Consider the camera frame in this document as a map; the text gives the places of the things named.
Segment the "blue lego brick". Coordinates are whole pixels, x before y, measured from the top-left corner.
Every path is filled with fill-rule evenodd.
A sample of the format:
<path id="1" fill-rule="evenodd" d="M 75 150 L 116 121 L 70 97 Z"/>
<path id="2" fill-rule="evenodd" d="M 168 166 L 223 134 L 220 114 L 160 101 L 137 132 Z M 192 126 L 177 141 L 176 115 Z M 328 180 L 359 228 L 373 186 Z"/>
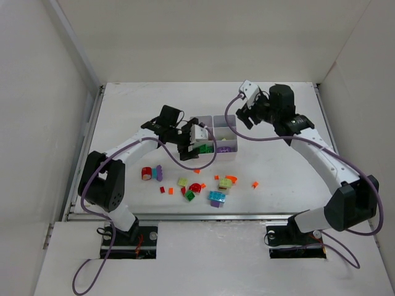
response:
<path id="1" fill-rule="evenodd" d="M 224 203 L 225 199 L 226 199 L 226 195 L 221 193 L 221 192 L 210 191 L 208 199 L 211 200 L 211 201 Z"/>

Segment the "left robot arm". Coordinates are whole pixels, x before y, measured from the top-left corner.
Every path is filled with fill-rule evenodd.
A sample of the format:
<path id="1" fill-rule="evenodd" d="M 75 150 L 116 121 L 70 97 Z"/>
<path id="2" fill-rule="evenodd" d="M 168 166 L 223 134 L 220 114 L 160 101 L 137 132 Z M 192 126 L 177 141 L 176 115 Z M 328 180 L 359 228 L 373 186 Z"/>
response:
<path id="1" fill-rule="evenodd" d="M 206 126 L 197 118 L 179 126 L 180 114 L 181 110 L 164 105 L 159 116 L 143 123 L 124 143 L 107 152 L 94 150 L 87 156 L 78 186 L 81 202 L 97 206 L 97 215 L 113 223 L 115 231 L 130 242 L 139 233 L 139 220 L 122 202 L 127 168 L 166 143 L 176 145 L 181 161 L 197 158 L 199 150 L 194 144 L 209 137 Z"/>

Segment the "red dome lego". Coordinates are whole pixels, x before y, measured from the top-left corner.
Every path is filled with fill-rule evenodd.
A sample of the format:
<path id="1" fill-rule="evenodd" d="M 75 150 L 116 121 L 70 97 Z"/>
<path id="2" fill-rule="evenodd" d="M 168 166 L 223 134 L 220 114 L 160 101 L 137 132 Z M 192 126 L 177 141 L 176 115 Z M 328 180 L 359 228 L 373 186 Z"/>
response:
<path id="1" fill-rule="evenodd" d="M 199 183 L 193 183 L 190 185 L 189 190 L 192 191 L 194 194 L 200 194 L 202 186 Z"/>

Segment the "purple lego block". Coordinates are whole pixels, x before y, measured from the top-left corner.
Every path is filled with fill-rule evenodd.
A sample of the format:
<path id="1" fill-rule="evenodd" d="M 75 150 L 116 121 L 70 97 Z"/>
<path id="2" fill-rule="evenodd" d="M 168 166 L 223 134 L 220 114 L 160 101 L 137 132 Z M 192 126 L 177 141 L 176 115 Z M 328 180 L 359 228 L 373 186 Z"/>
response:
<path id="1" fill-rule="evenodd" d="M 231 153 L 232 152 L 232 148 L 231 147 L 227 147 L 227 146 L 225 146 L 225 147 L 218 147 L 216 152 L 218 154 Z"/>

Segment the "right white compartment tray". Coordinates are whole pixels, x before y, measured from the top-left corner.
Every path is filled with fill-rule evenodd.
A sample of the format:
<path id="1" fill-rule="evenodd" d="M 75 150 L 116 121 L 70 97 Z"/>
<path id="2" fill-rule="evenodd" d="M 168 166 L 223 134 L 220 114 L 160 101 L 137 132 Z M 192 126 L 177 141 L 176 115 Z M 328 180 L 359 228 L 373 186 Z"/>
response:
<path id="1" fill-rule="evenodd" d="M 236 158 L 238 139 L 233 130 L 236 130 L 234 115 L 229 115 L 228 121 L 225 120 L 224 115 L 213 116 L 213 132 L 217 141 L 218 161 L 231 161 Z"/>

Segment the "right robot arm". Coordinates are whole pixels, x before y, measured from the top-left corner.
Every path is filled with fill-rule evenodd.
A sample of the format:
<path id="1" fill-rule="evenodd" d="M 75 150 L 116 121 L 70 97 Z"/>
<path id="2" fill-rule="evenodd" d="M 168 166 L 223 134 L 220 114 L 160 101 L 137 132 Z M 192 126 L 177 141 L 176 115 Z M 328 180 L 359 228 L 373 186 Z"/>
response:
<path id="1" fill-rule="evenodd" d="M 245 104 L 236 116 L 247 129 L 259 123 L 271 124 L 276 138 L 298 152 L 326 184 L 331 198 L 322 208 L 295 214 L 288 220 L 286 230 L 292 238 L 302 233 L 334 229 L 352 231 L 352 227 L 379 217 L 375 230 L 383 225 L 383 204 L 378 193 L 378 181 L 336 154 L 323 140 L 315 125 L 296 112 L 294 92 L 285 84 L 274 84 L 265 92 L 246 80 L 239 87 L 238 98 Z"/>

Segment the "red cylinder lego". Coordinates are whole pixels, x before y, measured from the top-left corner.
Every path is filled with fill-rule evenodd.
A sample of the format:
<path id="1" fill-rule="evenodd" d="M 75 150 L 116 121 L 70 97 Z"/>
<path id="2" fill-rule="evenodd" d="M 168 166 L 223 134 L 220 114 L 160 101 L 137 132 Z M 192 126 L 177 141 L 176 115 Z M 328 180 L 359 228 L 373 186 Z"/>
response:
<path id="1" fill-rule="evenodd" d="M 148 181 L 152 179 L 152 168 L 149 166 L 143 167 L 141 169 L 141 179 L 143 181 Z"/>

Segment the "green lego plate piece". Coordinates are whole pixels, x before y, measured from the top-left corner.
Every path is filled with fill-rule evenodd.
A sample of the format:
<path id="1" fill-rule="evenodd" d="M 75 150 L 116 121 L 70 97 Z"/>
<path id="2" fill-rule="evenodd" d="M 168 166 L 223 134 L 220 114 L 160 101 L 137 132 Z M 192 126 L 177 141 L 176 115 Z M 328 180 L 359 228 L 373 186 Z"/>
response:
<path id="1" fill-rule="evenodd" d="M 214 147 L 208 144 L 203 144 L 198 147 L 199 154 L 211 154 L 214 152 Z"/>

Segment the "purple lego under blue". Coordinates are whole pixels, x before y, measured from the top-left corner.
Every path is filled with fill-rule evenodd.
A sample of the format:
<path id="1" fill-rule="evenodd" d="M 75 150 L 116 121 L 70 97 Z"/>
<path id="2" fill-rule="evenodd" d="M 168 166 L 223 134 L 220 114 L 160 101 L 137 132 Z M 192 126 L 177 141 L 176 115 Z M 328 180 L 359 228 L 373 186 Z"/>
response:
<path id="1" fill-rule="evenodd" d="M 224 201 L 223 200 L 210 200 L 210 206 L 215 208 L 223 207 Z"/>

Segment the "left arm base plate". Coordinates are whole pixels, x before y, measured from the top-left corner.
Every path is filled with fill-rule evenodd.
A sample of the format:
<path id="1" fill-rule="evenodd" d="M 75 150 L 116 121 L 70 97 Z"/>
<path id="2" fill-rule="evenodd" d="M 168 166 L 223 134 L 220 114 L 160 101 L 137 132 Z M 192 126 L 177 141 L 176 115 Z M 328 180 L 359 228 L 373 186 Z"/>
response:
<path id="1" fill-rule="evenodd" d="M 102 237 L 99 255 L 104 259 L 112 241 L 112 228 L 105 225 L 97 228 L 96 233 Z M 140 226 L 133 237 L 117 230 L 108 259 L 156 259 L 157 239 L 158 226 Z"/>

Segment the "left white compartment tray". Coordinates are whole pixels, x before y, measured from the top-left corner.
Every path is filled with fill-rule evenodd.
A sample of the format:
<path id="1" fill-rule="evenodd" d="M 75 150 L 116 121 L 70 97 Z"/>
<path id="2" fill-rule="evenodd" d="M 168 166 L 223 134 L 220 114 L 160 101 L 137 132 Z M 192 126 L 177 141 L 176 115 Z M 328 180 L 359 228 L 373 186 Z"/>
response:
<path id="1" fill-rule="evenodd" d="M 197 153 L 197 162 L 208 162 L 214 156 L 214 131 L 213 121 L 210 115 L 201 117 L 190 117 L 192 122 L 190 131 L 190 150 Z"/>

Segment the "lime pink lego brick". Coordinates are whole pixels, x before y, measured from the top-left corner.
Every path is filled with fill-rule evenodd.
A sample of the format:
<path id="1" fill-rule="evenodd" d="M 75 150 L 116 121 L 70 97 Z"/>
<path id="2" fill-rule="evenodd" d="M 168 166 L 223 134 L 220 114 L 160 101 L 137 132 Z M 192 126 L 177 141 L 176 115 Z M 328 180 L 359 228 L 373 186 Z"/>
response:
<path id="1" fill-rule="evenodd" d="M 221 178 L 221 179 L 219 179 L 219 182 L 218 182 L 218 189 L 220 191 L 227 191 L 227 190 L 231 189 L 232 185 L 233 185 L 232 180 L 230 180 L 228 178 Z"/>

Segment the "green lego brick lower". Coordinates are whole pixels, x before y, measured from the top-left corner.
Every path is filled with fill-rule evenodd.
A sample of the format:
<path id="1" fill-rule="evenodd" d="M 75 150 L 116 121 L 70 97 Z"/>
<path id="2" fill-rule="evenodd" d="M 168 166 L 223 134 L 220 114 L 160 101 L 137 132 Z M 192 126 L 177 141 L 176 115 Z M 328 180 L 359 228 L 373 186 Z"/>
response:
<path id="1" fill-rule="evenodd" d="M 191 190 L 188 190 L 185 192 L 184 197 L 190 202 L 195 198 L 195 193 Z"/>

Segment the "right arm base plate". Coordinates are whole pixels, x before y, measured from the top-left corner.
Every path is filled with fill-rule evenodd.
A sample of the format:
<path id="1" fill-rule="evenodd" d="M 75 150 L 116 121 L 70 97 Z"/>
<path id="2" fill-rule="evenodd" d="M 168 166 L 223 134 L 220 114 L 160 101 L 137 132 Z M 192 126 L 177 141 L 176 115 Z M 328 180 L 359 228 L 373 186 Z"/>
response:
<path id="1" fill-rule="evenodd" d="M 269 248 L 271 259 L 326 259 L 320 231 L 308 233 L 290 233 L 287 225 L 269 225 L 266 227 L 264 242 Z"/>

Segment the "purple flower lego piece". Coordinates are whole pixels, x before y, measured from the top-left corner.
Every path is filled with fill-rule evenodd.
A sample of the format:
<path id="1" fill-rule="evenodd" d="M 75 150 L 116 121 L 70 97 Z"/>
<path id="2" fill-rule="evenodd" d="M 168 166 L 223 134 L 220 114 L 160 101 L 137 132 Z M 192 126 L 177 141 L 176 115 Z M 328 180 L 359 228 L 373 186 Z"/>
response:
<path id="1" fill-rule="evenodd" d="M 152 177 L 158 182 L 161 182 L 163 180 L 163 169 L 161 165 L 158 165 L 152 169 Z"/>

